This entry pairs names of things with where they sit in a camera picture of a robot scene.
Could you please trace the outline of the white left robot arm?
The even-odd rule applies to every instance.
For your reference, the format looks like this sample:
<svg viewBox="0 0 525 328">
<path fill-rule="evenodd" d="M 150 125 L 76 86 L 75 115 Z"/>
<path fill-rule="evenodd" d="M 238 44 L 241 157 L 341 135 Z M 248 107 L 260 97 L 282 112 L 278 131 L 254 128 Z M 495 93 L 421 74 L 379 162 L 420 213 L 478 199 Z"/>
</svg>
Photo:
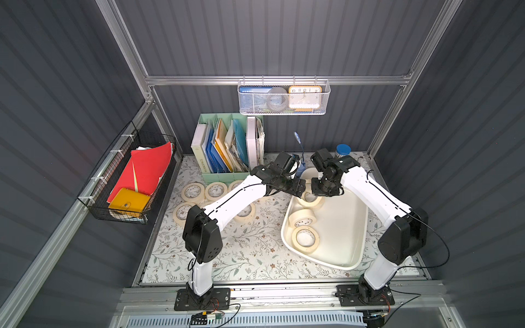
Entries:
<svg viewBox="0 0 525 328">
<path fill-rule="evenodd" d="M 281 152 L 274 161 L 252 169 L 222 198 L 204 208 L 190 208 L 183 240 L 190 254 L 187 287 L 195 296 L 202 297 L 213 288 L 212 262 L 223 248 L 221 233 L 243 209 L 273 192 L 297 197 L 303 194 L 306 181 L 296 175 L 300 164 L 298 155 Z"/>
</svg>

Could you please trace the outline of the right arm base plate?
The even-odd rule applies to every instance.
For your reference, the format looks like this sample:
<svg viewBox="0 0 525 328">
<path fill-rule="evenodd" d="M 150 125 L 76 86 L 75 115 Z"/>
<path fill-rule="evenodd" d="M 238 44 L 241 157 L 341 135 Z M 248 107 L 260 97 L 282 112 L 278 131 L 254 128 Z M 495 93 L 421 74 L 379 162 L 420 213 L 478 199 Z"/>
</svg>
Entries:
<svg viewBox="0 0 525 328">
<path fill-rule="evenodd" d="M 336 286 L 335 296 L 343 307 L 393 306 L 396 303 L 387 286 L 374 290 L 363 284 L 340 284 Z"/>
</svg>

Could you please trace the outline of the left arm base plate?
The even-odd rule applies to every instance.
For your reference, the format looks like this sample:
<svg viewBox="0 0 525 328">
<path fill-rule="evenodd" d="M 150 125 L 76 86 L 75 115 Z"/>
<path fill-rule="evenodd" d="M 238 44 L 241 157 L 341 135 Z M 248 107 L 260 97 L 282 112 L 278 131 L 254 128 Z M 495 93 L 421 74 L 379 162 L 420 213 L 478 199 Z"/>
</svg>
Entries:
<svg viewBox="0 0 525 328">
<path fill-rule="evenodd" d="M 228 310 L 231 303 L 231 289 L 212 288 L 203 296 L 198 296 L 190 288 L 177 291 L 174 311 Z"/>
</svg>

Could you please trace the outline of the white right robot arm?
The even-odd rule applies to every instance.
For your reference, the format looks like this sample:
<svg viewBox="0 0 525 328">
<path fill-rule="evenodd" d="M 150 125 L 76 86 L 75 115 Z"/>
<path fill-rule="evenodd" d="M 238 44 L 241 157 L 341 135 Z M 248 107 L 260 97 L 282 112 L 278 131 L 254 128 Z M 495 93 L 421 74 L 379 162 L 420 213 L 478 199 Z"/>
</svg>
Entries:
<svg viewBox="0 0 525 328">
<path fill-rule="evenodd" d="M 376 214 L 386 229 L 377 243 L 380 253 L 360 278 L 363 291 L 380 291 L 402 268 L 406 258 L 425 245 L 426 212 L 412 209 L 395 198 L 349 155 L 336 158 L 328 150 L 321 149 L 310 160 L 321 173 L 321 177 L 311 180 L 314 195 L 329 198 L 351 191 Z"/>
</svg>

